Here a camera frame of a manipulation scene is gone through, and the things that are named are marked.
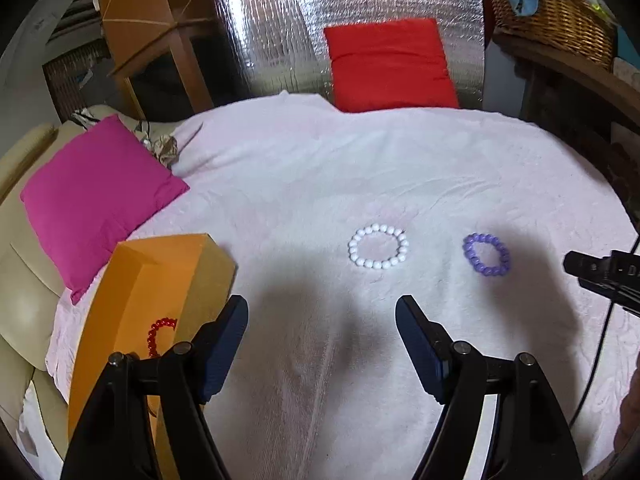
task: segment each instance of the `wicker panel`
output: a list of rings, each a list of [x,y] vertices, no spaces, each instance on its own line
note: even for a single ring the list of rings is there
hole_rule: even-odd
[[[106,57],[111,57],[111,54],[106,42],[100,39],[75,48],[43,65],[49,94],[61,122],[68,121],[75,110],[87,106],[80,93],[80,81],[94,64]]]
[[[516,16],[509,0],[491,0],[501,31],[581,54],[610,71],[616,31],[583,0],[539,0],[533,16]]]

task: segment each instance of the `pink pillow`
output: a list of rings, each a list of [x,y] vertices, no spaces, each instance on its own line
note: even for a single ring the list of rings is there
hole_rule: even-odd
[[[20,198],[76,304],[116,244],[188,189],[113,115],[57,152]]]

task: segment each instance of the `purple bead bracelet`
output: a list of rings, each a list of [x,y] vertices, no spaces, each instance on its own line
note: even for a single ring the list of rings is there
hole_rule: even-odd
[[[480,261],[480,258],[474,251],[474,243],[491,244],[500,253],[500,266],[489,267]],[[500,241],[500,238],[493,235],[485,235],[473,233],[463,240],[462,245],[465,251],[466,259],[469,260],[476,272],[480,272],[484,276],[504,276],[511,269],[511,255],[507,246]]]

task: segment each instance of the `black cable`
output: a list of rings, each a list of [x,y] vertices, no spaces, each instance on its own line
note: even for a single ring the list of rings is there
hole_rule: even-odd
[[[630,254],[636,253],[638,244],[640,244],[640,235],[636,237],[634,246],[631,247],[631,250],[629,251]],[[578,407],[575,409],[574,416],[572,416],[571,421],[569,421],[569,429],[571,429],[574,426],[575,421],[580,415],[580,410],[584,405],[584,401],[587,400],[587,395],[589,395],[589,390],[591,390],[591,385],[593,384],[593,380],[596,377],[596,370],[598,369],[598,363],[600,362],[600,354],[602,354],[602,347],[604,346],[604,338],[607,335],[607,329],[609,328],[609,321],[611,321],[611,314],[613,313],[613,307],[616,304],[615,294],[613,297],[614,299],[609,301],[609,308],[607,309],[607,317],[605,317],[604,324],[602,325],[602,332],[600,333],[600,341],[598,343],[598,349],[596,350],[596,357],[594,357],[593,365],[591,365],[591,373],[589,374],[589,380],[587,381],[587,385],[584,387],[582,397],[580,398],[580,402],[578,402]]]

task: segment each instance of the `white bead bracelet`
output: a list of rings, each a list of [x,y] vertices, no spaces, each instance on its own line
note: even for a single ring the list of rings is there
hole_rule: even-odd
[[[395,256],[392,256],[388,260],[370,260],[365,259],[358,255],[358,242],[365,236],[372,233],[384,233],[393,236],[398,241],[398,251]],[[409,248],[409,242],[406,239],[404,231],[400,228],[389,226],[387,224],[371,224],[369,226],[358,229],[353,238],[349,240],[349,259],[355,263],[358,267],[366,267],[367,269],[389,269],[396,266],[399,262],[406,260],[406,254]]]

